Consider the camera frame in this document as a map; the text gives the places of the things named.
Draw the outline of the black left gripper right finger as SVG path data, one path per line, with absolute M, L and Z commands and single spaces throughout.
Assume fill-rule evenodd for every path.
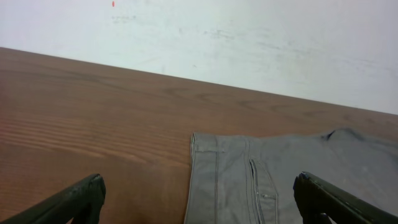
M 293 186 L 303 224 L 396 224 L 397 217 L 331 183 L 301 172 Z

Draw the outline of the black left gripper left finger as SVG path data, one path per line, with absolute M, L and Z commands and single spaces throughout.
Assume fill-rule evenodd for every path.
M 91 174 L 1 223 L 97 224 L 105 195 L 106 187 L 102 176 Z

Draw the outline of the grey shorts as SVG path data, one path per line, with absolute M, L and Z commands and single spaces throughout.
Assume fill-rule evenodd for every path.
M 397 213 L 397 144 L 350 128 L 272 138 L 195 133 L 186 223 L 301 223 L 294 180 L 310 172 Z

